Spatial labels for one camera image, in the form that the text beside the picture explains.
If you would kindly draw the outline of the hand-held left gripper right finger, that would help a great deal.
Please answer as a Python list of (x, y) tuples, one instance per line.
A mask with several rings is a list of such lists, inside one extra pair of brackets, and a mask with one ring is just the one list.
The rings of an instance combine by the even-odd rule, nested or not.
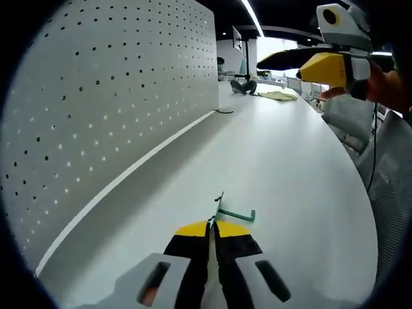
[(218, 276), (228, 308), (337, 308), (338, 302), (307, 283), (287, 285), (250, 231), (214, 224)]

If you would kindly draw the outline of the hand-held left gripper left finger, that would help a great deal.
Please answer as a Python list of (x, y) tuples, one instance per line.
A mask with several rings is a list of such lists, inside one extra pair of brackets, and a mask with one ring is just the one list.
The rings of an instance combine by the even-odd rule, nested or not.
[(208, 221), (179, 228), (163, 253), (121, 275), (97, 308), (199, 308), (207, 282)]

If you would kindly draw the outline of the person's right hand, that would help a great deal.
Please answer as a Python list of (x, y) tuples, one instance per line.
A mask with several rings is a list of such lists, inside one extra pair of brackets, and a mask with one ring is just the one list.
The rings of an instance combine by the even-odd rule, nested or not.
[(404, 119), (410, 116), (411, 87), (402, 80), (400, 73), (396, 70), (384, 73), (374, 62), (370, 62), (370, 69), (366, 99), (402, 114)]

